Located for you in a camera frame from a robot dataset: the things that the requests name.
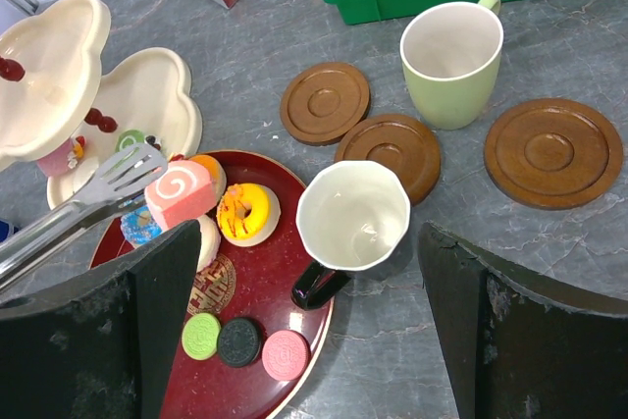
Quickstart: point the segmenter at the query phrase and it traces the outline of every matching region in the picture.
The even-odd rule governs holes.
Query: black cookie
[[[250,365],[262,349],[262,334],[248,318],[233,318],[218,335],[218,356],[228,366]]]

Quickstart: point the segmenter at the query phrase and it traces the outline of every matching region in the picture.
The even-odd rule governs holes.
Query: red tray
[[[192,360],[179,342],[160,417],[272,418],[309,375],[333,311],[333,303],[302,311],[290,299],[293,283],[310,262],[295,224],[296,205],[305,185],[290,170],[259,154],[231,150],[208,154],[225,168],[228,184],[260,183],[274,191],[282,217],[273,234],[255,247],[235,247],[223,240],[216,262],[196,274],[186,320],[197,312],[214,313],[222,324],[234,316],[249,316],[258,321],[265,338],[292,329],[308,340],[311,359],[300,379],[277,382],[264,371],[259,358],[248,367],[234,369],[224,365],[218,355],[201,362]],[[90,267],[131,250],[120,230],[120,219],[116,219],[102,237]]]

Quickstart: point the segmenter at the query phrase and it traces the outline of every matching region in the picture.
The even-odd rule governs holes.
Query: gray stone surface
[[[371,116],[418,117],[403,83],[398,41],[410,19],[346,26],[322,0],[103,0],[113,24],[103,54],[109,72],[151,46],[177,51],[193,74],[203,114],[201,150],[266,154],[309,182],[332,164],[335,146],[293,140],[280,97],[301,70],[346,61],[364,72]],[[414,208],[411,231],[433,219],[489,250],[578,287],[628,299],[628,170],[598,200],[548,212],[512,202],[491,183],[483,142],[513,105],[544,96],[590,104],[628,138],[628,0],[507,3],[497,88],[484,115],[461,131],[437,131],[444,160],[433,193]],[[25,225],[47,209],[45,178],[33,164],[0,174],[0,215]],[[93,230],[3,298],[86,270],[103,227]],[[338,297],[319,362],[282,418],[453,419],[455,403],[416,261],[384,283],[356,282]]]

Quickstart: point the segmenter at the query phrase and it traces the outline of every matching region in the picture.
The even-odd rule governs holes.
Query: metal tongs
[[[107,159],[69,200],[0,244],[0,292],[92,226],[144,205],[143,191],[168,168],[145,143]]]

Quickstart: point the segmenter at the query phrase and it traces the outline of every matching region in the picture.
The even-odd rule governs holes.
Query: black mug handle
[[[321,308],[349,280],[342,270],[328,269],[314,260],[292,287],[292,302],[305,310]]]

